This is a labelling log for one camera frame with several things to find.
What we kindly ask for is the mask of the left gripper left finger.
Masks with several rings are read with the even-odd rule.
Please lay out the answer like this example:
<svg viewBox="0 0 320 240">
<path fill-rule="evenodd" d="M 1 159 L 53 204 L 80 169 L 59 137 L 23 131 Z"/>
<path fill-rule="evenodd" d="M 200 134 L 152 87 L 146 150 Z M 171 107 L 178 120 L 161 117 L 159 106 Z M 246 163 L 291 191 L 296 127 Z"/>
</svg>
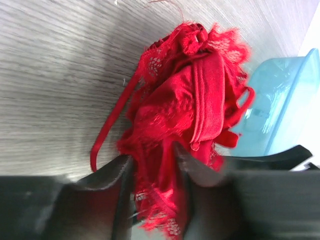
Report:
<svg viewBox="0 0 320 240">
<path fill-rule="evenodd" d="M 3 240 L 128 240 L 133 160 L 120 155 L 73 182 L 66 176 L 2 176 Z"/>
</svg>

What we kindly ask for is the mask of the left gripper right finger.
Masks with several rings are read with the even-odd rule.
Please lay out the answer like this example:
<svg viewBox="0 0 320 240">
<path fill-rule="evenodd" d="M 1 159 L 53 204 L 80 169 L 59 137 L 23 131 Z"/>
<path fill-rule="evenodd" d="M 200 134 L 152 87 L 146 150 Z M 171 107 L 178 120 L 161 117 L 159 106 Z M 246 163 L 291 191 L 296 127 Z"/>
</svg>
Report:
<svg viewBox="0 0 320 240">
<path fill-rule="evenodd" d="M 174 147 L 188 205 L 185 240 L 317 240 L 320 170 L 301 145 L 260 157 L 224 156 L 219 172 Z"/>
</svg>

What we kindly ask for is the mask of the red lace bra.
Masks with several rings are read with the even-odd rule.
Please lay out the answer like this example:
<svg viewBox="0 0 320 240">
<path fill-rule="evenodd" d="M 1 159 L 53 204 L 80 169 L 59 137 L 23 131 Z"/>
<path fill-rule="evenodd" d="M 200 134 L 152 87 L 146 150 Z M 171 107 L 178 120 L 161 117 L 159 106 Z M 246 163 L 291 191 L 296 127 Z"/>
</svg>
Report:
<svg viewBox="0 0 320 240">
<path fill-rule="evenodd" d="M 90 152 L 98 152 L 124 107 L 131 127 L 117 142 L 136 163 L 134 196 L 147 231 L 160 229 L 180 240 L 187 224 L 187 203 L 174 155 L 174 142 L 211 170 L 223 165 L 216 144 L 237 145 L 231 131 L 253 103 L 242 66 L 250 49 L 236 28 L 206 30 L 182 23 L 154 42 L 140 57 L 135 73 L 106 119 Z"/>
</svg>

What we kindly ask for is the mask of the blue plastic tub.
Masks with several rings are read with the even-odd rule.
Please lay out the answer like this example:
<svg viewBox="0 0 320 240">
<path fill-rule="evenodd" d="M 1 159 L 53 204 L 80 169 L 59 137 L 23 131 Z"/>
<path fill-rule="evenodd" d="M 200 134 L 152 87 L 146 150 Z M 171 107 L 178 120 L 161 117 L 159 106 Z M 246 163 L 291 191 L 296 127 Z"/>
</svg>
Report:
<svg viewBox="0 0 320 240">
<path fill-rule="evenodd" d="M 255 99 L 233 128 L 241 136 L 230 154 L 268 156 L 296 146 L 320 87 L 319 50 L 264 61 L 249 86 L 255 90 Z"/>
</svg>

